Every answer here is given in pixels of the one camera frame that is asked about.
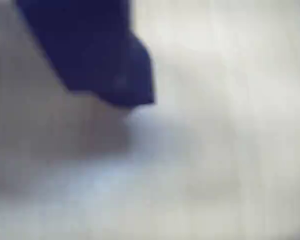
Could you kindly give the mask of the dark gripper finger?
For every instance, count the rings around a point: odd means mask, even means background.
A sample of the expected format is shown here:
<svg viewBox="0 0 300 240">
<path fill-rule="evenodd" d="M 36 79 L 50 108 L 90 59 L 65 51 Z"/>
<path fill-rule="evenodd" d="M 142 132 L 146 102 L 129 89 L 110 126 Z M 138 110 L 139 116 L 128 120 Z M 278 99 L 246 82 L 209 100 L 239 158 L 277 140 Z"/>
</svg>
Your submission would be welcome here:
<svg viewBox="0 0 300 240">
<path fill-rule="evenodd" d="M 118 107 L 153 104 L 152 60 L 131 26 L 129 0 L 18 0 L 65 87 Z"/>
</svg>

